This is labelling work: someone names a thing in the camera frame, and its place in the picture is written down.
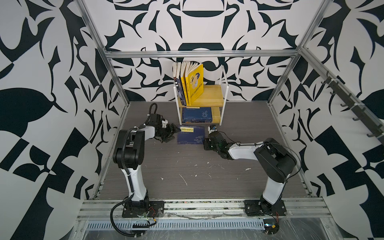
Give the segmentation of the purple book with old man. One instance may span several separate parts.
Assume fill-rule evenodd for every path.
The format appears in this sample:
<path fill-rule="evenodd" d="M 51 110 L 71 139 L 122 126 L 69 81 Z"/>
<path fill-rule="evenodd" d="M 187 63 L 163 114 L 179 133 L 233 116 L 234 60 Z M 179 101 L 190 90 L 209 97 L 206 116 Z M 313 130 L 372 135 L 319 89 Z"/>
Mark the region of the purple book with old man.
<path fill-rule="evenodd" d="M 182 86 L 182 82 L 181 82 L 181 74 L 179 75 L 179 78 L 174 80 L 175 81 L 175 85 L 176 85 L 176 88 L 177 88 L 177 93 L 178 93 L 178 96 L 180 98 L 180 101 L 182 103 L 183 106 L 186 106 L 186 102 L 185 102 L 185 99 L 184 99 L 184 91 L 183 91 L 183 86 Z"/>

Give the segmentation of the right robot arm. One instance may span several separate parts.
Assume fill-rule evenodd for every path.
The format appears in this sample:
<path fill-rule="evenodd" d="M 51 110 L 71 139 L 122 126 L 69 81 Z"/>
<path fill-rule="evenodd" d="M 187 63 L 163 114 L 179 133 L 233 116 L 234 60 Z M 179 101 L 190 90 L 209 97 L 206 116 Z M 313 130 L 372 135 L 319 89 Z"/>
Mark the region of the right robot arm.
<path fill-rule="evenodd" d="M 255 160 L 261 164 L 268 176 L 261 196 L 261 205 L 265 209 L 271 209 L 281 200 L 285 185 L 298 163 L 288 149 L 273 138 L 252 144 L 230 143 L 225 140 L 221 132 L 214 131 L 203 144 L 206 151 L 214 151 L 223 159 Z"/>

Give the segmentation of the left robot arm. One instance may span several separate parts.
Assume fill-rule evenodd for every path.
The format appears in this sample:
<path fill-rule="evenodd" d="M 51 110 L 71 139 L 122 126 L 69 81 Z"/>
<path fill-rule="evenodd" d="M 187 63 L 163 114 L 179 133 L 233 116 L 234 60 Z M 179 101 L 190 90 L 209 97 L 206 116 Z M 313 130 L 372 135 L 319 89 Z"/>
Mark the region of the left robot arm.
<path fill-rule="evenodd" d="M 145 156 L 145 142 L 155 139 L 167 143 L 179 132 L 179 127 L 159 114 L 148 114 L 147 120 L 138 127 L 119 131 L 113 162 L 121 169 L 127 182 L 129 193 L 126 204 L 136 208 L 149 208 L 148 190 L 141 167 Z"/>

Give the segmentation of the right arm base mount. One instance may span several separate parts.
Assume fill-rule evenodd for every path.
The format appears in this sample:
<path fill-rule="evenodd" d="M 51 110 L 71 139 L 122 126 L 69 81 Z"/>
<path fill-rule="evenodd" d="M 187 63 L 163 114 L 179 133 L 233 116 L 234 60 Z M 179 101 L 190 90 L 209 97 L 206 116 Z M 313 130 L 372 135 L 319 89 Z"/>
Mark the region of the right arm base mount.
<path fill-rule="evenodd" d="M 264 199 L 260 200 L 244 200 L 245 213 L 249 217 L 254 216 L 285 216 L 287 208 L 282 200 L 278 200 L 274 205 Z"/>

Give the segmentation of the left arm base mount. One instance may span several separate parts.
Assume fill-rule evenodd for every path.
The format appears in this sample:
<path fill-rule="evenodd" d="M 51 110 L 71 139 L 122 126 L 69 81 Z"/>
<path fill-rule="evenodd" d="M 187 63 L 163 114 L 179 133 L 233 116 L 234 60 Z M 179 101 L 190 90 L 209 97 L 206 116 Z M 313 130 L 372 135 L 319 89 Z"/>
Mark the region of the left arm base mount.
<path fill-rule="evenodd" d="M 164 213 L 164 201 L 128 201 L 124 204 L 123 218 L 159 217 Z"/>

